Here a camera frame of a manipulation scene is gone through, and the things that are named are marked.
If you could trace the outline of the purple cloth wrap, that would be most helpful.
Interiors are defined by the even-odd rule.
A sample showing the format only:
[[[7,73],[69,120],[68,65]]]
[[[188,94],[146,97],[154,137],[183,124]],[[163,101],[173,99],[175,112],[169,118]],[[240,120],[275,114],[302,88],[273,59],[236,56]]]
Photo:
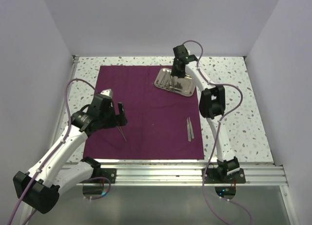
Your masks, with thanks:
[[[122,102],[128,120],[122,128],[93,133],[83,155],[94,159],[181,160],[204,158],[198,98],[157,88],[159,66],[101,66],[96,88],[111,89],[113,101]],[[189,142],[187,118],[195,138]]]

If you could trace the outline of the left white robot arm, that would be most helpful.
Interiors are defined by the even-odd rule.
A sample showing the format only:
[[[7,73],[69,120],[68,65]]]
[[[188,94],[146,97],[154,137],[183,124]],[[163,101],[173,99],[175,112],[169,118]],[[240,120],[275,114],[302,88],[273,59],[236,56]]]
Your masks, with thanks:
[[[92,102],[72,114],[68,126],[48,152],[27,172],[18,171],[13,183],[17,197],[38,212],[49,212],[61,194],[82,181],[97,182],[101,178],[100,163],[84,157],[60,173],[73,152],[95,132],[125,126],[127,119],[123,103],[117,104],[116,114],[113,92],[106,89],[94,95]]]

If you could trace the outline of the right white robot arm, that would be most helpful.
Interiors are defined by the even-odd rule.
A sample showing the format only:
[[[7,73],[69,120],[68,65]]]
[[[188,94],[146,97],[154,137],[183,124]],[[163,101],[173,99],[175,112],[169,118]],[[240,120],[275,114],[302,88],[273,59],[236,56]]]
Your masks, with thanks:
[[[221,120],[227,114],[225,102],[225,84],[216,84],[210,80],[197,66],[198,60],[194,55],[175,57],[171,76],[184,78],[189,75],[199,88],[200,115],[207,120],[214,137],[213,151],[217,153],[217,176],[222,182],[229,182],[234,173],[240,170],[240,165],[232,149],[227,131]]]

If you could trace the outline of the thin steel forceps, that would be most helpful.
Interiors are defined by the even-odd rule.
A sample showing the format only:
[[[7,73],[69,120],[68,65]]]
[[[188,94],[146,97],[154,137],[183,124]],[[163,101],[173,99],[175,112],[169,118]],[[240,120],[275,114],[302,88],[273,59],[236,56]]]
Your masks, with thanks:
[[[119,132],[121,133],[121,135],[122,135],[124,141],[127,142],[127,139],[126,139],[126,137],[125,137],[125,134],[124,134],[124,132],[123,132],[121,126],[117,126],[117,128],[118,128]]]

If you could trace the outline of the steel instrument tray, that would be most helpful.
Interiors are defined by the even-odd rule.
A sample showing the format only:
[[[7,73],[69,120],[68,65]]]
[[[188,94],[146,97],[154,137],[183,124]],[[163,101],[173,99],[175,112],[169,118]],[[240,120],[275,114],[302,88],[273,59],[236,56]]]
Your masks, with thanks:
[[[171,74],[171,69],[169,69],[169,68],[161,68],[159,73],[158,73],[158,75],[157,75],[157,77],[160,74],[165,73],[165,72],[167,72],[168,74]],[[174,76],[174,81],[175,81],[175,92],[169,91],[167,89],[167,86],[163,90],[166,90],[168,92],[172,92],[172,93],[175,93],[175,94],[179,94],[179,95],[182,95],[182,96],[185,96],[185,97],[190,97],[190,96],[192,96],[194,94],[196,85],[195,85],[193,79],[189,75],[186,75],[184,78],[177,78],[177,77]]]

